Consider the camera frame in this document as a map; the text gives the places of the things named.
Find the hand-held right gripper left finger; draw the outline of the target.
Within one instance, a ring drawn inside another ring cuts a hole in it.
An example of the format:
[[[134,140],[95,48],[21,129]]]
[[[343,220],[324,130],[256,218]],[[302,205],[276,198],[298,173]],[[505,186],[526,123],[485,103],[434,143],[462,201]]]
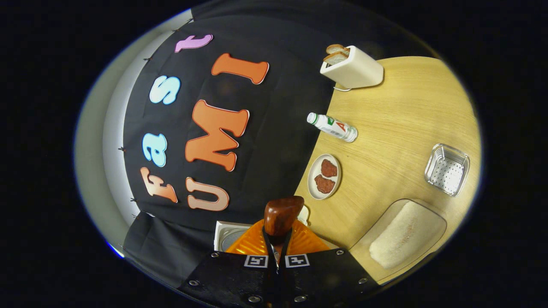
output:
[[[206,306],[278,306],[278,252],[264,224],[235,241],[233,253],[209,252],[178,291]]]

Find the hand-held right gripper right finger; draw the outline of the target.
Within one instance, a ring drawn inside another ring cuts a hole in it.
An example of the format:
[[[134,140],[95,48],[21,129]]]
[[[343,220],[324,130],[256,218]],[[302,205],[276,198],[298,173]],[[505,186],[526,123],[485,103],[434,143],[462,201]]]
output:
[[[278,265],[277,306],[349,306],[378,291],[378,283],[347,249],[329,248],[294,222]]]

